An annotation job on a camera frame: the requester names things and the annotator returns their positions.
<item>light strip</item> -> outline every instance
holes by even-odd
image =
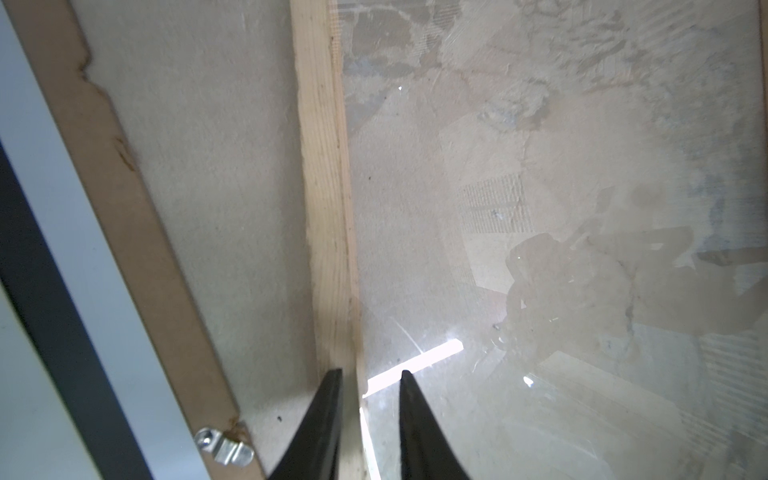
[[[379,464],[376,463],[376,454],[373,452],[371,432],[368,430],[366,414],[363,412],[362,407],[360,407],[360,430],[362,433],[362,453],[366,457],[366,463],[368,464],[368,476],[370,480],[382,480],[382,476],[379,473]]]
[[[419,370],[423,370],[428,366],[431,366],[440,360],[447,359],[451,355],[461,352],[464,349],[464,344],[458,340],[453,339],[443,343],[440,346],[436,346],[431,350],[413,357],[410,360],[393,366],[391,369],[384,373],[380,373],[377,376],[368,380],[368,392],[363,395],[363,398],[370,397],[376,392],[384,390],[390,385],[394,385],[400,380],[403,370],[408,370],[411,373],[416,373]]]

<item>metal bracket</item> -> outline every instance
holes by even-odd
[[[202,452],[209,452],[221,465],[244,467],[253,460],[253,447],[224,436],[220,430],[203,427],[194,435],[195,445]]]

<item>dark stain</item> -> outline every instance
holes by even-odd
[[[120,159],[128,167],[128,170],[135,172],[136,167],[131,162],[131,154],[128,152],[128,146],[125,144],[125,141],[119,137],[112,137],[112,144],[118,155],[120,155]]]
[[[623,49],[626,44],[627,44],[626,40],[621,40],[612,48],[609,48],[608,50],[600,51],[589,58],[585,58],[584,60],[579,62],[577,72],[579,74],[585,73],[587,70],[589,70],[590,68],[600,63],[604,58],[609,57],[621,51],[621,49]]]

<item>black prong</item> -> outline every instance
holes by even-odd
[[[400,462],[403,480],[469,480],[408,370],[400,378]]]
[[[341,369],[326,373],[270,480],[335,480],[342,387]]]

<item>black strip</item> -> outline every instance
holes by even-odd
[[[1,145],[0,154],[0,280],[102,478],[151,479]]]

